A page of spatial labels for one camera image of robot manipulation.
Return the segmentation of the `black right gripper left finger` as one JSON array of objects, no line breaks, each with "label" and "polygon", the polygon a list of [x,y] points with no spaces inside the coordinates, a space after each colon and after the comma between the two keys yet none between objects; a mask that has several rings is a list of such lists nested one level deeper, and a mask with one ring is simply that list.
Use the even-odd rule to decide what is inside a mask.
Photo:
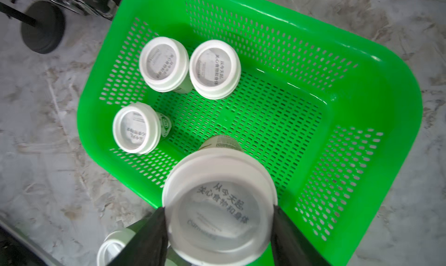
[{"label": "black right gripper left finger", "polygon": [[111,266],[163,266],[168,236],[165,208],[158,208],[109,264]]}]

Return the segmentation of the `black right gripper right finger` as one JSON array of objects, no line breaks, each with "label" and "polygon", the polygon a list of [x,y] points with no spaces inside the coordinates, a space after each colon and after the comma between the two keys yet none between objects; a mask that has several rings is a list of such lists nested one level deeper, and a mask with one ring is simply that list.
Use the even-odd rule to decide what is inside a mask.
[{"label": "black right gripper right finger", "polygon": [[329,265],[279,206],[274,207],[271,247],[276,266]]}]

